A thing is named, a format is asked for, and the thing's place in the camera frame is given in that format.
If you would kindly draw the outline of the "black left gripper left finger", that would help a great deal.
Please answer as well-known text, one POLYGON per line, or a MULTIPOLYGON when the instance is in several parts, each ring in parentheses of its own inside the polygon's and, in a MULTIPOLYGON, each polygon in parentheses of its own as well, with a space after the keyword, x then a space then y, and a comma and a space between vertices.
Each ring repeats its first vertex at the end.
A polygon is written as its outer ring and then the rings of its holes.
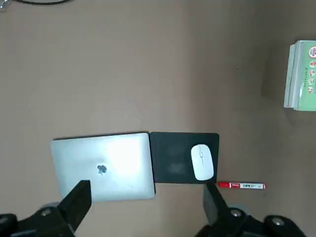
POLYGON ((12 213, 0 215, 2 237, 74 237, 92 206, 91 184, 81 180, 57 205, 47 205, 18 220, 12 213))

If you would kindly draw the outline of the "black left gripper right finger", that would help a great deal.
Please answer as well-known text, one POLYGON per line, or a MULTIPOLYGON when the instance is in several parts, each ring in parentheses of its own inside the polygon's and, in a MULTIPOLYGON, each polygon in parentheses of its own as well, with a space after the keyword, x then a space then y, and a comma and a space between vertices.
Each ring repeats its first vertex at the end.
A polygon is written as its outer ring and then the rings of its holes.
POLYGON ((263 221, 237 207, 229 207, 217 186, 204 184, 203 209, 208 224, 198 237, 304 237, 303 231, 289 218, 268 215, 263 221))

